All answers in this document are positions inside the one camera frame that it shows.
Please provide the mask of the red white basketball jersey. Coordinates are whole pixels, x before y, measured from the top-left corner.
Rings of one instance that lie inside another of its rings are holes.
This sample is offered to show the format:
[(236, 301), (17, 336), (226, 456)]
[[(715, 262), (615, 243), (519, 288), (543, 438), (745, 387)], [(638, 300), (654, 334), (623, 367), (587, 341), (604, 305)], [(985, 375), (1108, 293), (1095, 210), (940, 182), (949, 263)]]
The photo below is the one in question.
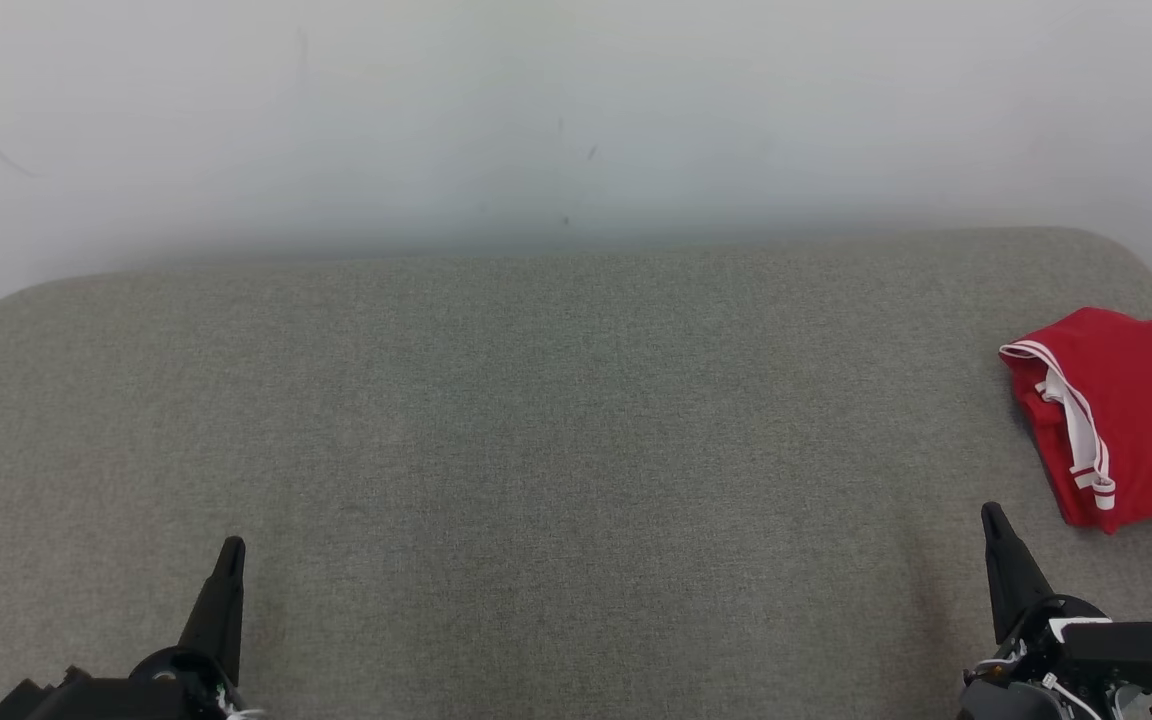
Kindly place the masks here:
[(1001, 346), (1062, 520), (1152, 520), (1152, 320), (1083, 306)]

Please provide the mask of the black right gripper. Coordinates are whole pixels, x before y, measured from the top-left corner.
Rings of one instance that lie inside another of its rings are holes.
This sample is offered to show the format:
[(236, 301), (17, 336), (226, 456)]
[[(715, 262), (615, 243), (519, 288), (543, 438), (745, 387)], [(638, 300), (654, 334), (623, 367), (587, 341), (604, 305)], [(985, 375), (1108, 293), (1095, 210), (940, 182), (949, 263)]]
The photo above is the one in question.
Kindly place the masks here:
[(1115, 621), (1053, 589), (996, 502), (983, 503), (996, 655), (963, 674), (956, 720), (1152, 717), (1152, 621)]

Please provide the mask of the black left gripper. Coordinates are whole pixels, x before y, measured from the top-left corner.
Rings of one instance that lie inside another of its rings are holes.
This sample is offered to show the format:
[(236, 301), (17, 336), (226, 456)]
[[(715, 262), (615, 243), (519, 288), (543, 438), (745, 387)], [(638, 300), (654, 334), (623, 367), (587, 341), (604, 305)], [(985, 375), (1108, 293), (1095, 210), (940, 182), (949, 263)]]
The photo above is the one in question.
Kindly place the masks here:
[(250, 720), (238, 694), (247, 543), (223, 539), (177, 647), (147, 655), (129, 676), (70, 666), (56, 685), (23, 680), (0, 702), (0, 720)]

